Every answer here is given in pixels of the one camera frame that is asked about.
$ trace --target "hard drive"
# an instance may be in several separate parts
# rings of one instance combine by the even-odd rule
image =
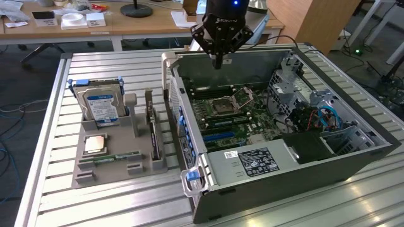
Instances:
[[[79,101],[84,120],[95,120],[99,127],[116,125],[127,115],[123,103],[123,79],[78,80],[70,89]]]

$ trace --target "floor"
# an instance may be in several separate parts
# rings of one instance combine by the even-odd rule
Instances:
[[[347,30],[350,32],[356,28],[363,15],[352,17]],[[376,21],[371,21],[362,36],[356,40],[352,49],[358,48],[362,44],[362,39],[367,35],[370,28],[375,25]],[[391,66],[384,62],[388,59],[392,52],[396,50],[404,40],[404,34],[390,27],[386,27],[380,36],[372,44],[374,53],[364,51],[364,55],[360,57],[364,61],[375,63],[375,66],[382,71],[388,71]],[[182,45],[190,44],[191,39],[179,38]],[[139,49],[162,49],[176,47],[174,39],[152,39],[150,40],[150,46],[143,45],[142,40],[126,41],[124,50]],[[34,50],[38,45],[28,45],[28,51]],[[60,44],[60,47],[66,52],[104,52],[112,51],[112,44],[107,41],[95,42],[95,48],[87,46],[87,43]],[[55,49],[46,50],[40,56],[34,58],[30,63],[34,66],[31,71],[26,71],[20,67],[19,60],[28,54],[28,51],[23,52],[18,49],[16,45],[10,45],[4,53],[0,53],[0,69],[4,72],[0,73],[0,106],[7,104],[23,104],[34,100],[47,99],[51,93],[55,73],[58,70],[60,53]],[[360,62],[340,52],[331,52],[330,59],[343,69],[348,69],[356,66]],[[362,84],[376,87],[379,81],[379,75],[376,72],[367,70],[367,65],[358,67],[350,71],[350,75]],[[404,65],[400,67],[396,74],[399,77],[404,76]],[[388,100],[383,100],[386,104],[394,109],[395,113],[403,117],[402,108],[395,106]],[[46,103],[39,103],[30,106],[27,110],[36,110],[44,108]],[[0,204],[0,226],[14,226],[15,217],[20,204],[20,197],[23,195],[26,179],[28,177],[31,160],[36,148],[38,137],[40,133],[42,123],[46,112],[27,113],[24,116],[24,129],[7,141],[4,144],[8,151],[15,157],[16,166],[19,169],[19,175],[22,179],[22,187],[19,192],[12,196],[11,200],[4,204]],[[20,112],[7,114],[11,117],[20,117]],[[0,131],[3,132],[12,124],[15,119],[0,118]],[[6,167],[6,162],[0,162],[0,170]],[[7,171],[6,175],[0,178],[0,201],[14,191],[16,185],[15,171],[12,168]]]

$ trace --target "blue cable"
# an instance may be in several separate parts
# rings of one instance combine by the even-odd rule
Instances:
[[[4,116],[2,114],[0,114],[0,117],[8,118],[8,119],[18,119],[22,122],[22,127],[19,128],[19,130],[10,137],[7,137],[4,139],[0,139],[0,141],[6,141],[6,140],[10,140],[22,131],[22,129],[24,127],[24,119],[19,118],[19,117],[8,117],[8,116]]]
[[[319,117],[320,117],[320,121],[322,121],[322,123],[323,123],[323,125],[324,126],[328,126],[328,123],[324,121],[324,119],[322,118],[323,117],[323,112],[322,112],[322,110],[330,110],[332,113],[334,113],[334,117],[338,119],[338,121],[339,121],[339,129],[342,128],[342,126],[343,126],[343,120],[342,120],[342,118],[339,117],[339,114],[336,113],[336,110],[331,107],[331,106],[322,106],[320,108],[319,108]]]
[[[12,167],[14,167],[15,174],[16,174],[16,178],[18,178],[16,187],[15,187],[12,193],[0,201],[0,205],[2,205],[2,204],[6,203],[6,201],[14,196],[14,194],[16,194],[16,192],[19,192],[19,190],[20,190],[20,175],[19,175],[19,170],[18,170],[18,166],[16,166],[16,164],[15,164],[15,160],[14,160],[12,155],[11,155],[11,154],[8,153],[8,151],[4,150],[4,149],[0,149],[0,151],[4,152],[6,155],[8,155],[11,161],[12,161]]]

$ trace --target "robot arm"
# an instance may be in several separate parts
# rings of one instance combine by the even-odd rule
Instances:
[[[254,36],[259,37],[268,19],[266,0],[207,1],[203,23],[191,28],[191,33],[211,56],[215,69],[222,68],[226,54],[236,52]],[[259,28],[256,35],[248,25]]]

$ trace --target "metal slats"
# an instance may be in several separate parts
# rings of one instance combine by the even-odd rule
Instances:
[[[306,45],[299,47],[302,51],[310,49]],[[164,51],[75,54],[67,70],[72,79],[107,79],[124,75],[126,92],[136,93],[139,97],[140,106],[136,111],[144,109],[144,89],[154,88],[154,101],[158,102],[156,107],[163,121],[170,171],[162,175],[78,190],[71,188],[82,111],[71,91],[66,90],[60,115],[55,116],[58,127],[50,138],[54,149],[47,179],[40,188],[43,196],[36,226],[195,226],[190,201],[183,195],[179,182],[179,162],[163,105],[160,55]],[[308,53],[307,56],[387,130],[396,138],[404,140],[403,122],[391,115],[380,103],[370,98],[364,89],[340,75],[334,64],[326,61],[322,55]],[[318,89],[324,87],[308,69],[304,70],[304,76],[311,83],[315,83],[314,86]],[[362,169],[346,182],[227,216],[203,226],[403,225],[403,169],[404,145],[390,156]]]

